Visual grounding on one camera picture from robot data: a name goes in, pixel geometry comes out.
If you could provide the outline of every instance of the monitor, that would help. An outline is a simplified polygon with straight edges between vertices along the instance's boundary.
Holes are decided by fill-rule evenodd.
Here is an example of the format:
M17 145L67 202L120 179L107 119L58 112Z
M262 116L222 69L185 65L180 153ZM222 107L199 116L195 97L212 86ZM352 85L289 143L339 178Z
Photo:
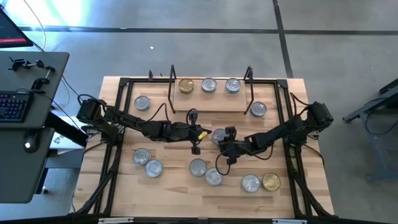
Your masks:
M33 42L0 9L0 48L31 46L33 46Z

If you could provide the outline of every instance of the can lid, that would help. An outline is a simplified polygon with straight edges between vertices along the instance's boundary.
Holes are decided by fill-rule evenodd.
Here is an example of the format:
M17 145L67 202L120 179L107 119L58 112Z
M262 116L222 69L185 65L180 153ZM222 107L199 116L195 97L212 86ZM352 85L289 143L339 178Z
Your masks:
M184 78L178 85L182 91L191 91L193 89L193 81L191 79Z
M150 159L150 153L147 149L140 148L134 151L133 161L138 165L145 165Z
M228 79L225 85L230 91L238 91L241 88L241 82L236 78Z
M245 191L254 193L260 188L260 179L253 174L245 175L242 180L242 186Z
M153 159L145 166L145 173L149 177L158 177L162 174L163 165L160 161Z
M218 144L219 141L223 140L226 136L224 129L217 129L213 132L213 142Z
M219 174L216 168L210 168L206 171L206 182L207 184L216 186L219 185L223 181L223 176Z
M267 107L264 103L261 102L254 102L251 105L250 112L253 116L261 117L264 116L267 112Z
M201 82L201 87L206 91L213 91L217 87L217 82L214 78L205 78Z
M203 159L194 159L192 160L191 164L189 165L189 171L195 177L201 177L205 175L207 171L206 162Z
M149 107L149 98L146 96L138 96L136 100L134 100L134 105L139 110L144 110Z
M262 179L262 184L266 190L275 191L280 187L280 179L277 175L269 173Z

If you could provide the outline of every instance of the gray floor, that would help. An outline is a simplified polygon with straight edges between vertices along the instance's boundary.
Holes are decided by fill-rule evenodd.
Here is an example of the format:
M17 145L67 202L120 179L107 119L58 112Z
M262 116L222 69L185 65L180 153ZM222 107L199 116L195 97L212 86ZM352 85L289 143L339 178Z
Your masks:
M37 25L28 9L8 1L18 24ZM285 29L397 30L394 0L279 0ZM35 1L45 25L276 29L272 0ZM26 32L42 45L41 32ZM324 102L335 122L321 136L335 213L341 217L398 223L398 181L367 184L373 152L359 121L341 117L373 99L397 78L398 36L287 35L295 78L304 78L310 101ZM70 52L65 76L79 93L98 95L105 75L241 75L286 77L277 34L127 34L48 32L48 51ZM76 99L60 85L55 101L76 114ZM75 170L51 170L51 194L26 205L0 205L0 219L62 215L69 211Z

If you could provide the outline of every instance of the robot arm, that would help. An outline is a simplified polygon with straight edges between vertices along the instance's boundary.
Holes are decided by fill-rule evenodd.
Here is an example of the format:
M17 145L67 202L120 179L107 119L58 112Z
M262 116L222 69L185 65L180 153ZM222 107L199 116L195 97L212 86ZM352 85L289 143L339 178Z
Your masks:
M314 102L306 106L304 111L307 111L306 120L301 119L301 113L296 114L274 129L246 136L243 141L235 140L235 127L227 127L226 137L219 142L220 153L228 157L227 164L231 165L236 163L236 159L241 155L253 156L265 152L280 138L288 137L291 145L301 146L307 142L307 134L313 131L321 132L333 122L333 117L324 103Z
M101 114L101 107L105 110L104 116ZM79 121L91 124L98 128L102 133L102 138L110 142L115 142L118 137L119 129L117 126L109 124L116 123L124 127L141 132L145 137L152 141L163 142L192 142L192 154L199 155L200 148L197 145L203 137L211 131L195 124L198 112L193 110L189 113L191 124L171 121L145 121L123 111L117 110L113 106L107 106L104 101L97 99L83 100L77 114Z

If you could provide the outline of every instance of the wooden table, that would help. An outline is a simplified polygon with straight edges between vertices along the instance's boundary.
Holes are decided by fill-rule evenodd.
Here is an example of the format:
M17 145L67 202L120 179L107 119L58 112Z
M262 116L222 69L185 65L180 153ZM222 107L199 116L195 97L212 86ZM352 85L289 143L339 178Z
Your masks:
M114 105L120 77L104 77L99 97L109 105ZM304 80L288 79L289 90L298 98L307 102ZM135 83L133 87L129 113L150 118L161 103L167 102L168 84L166 83ZM247 102L250 102L250 88L246 85ZM135 109L134 99L139 95L150 98L151 107L147 112ZM197 124L207 129L225 128L234 124L238 130L236 139L256 132L266 132L279 125L274 89L271 85L254 85L255 101L262 101L267 106L263 118L255 118L248 113L199 113ZM172 122L184 121L186 112L173 114L168 107ZM164 110L155 117L165 119ZM98 138L90 142L96 144ZM318 143L308 139L308 145L319 150ZM206 183L204 177L194 177L189 172L189 164L194 158L206 161L208 168L215 166L216 156L220 153L217 146L207 136L199 145L201 155L191 154L189 142L163 143L152 142L141 133L126 129L118 179L113 200L112 216L125 217L212 217L212 218L293 218L292 199L284 158L282 141L275 142L274 153L268 161L261 161L252 156L241 156L231 166L231 172L223 177L221 186L213 187ZM105 145L98 146L87 152L81 166L80 176L75 190L74 204L79 209L90 197L98 185L103 163ZM158 178L146 176L144 167L132 162L135 149L144 147L164 165L164 172ZM259 154L266 157L269 150ZM328 184L322 160L313 151L303 147L303 165L308 188L326 211L333 213ZM219 166L225 171L226 159L221 156ZM276 192L268 192L263 188L249 194L241 187L241 180L246 174L255 174L262 178L264 174L273 172L280 177L281 187ZM101 211L106 203L108 189L104 191ZM304 211L301 191L298 190L300 208Z

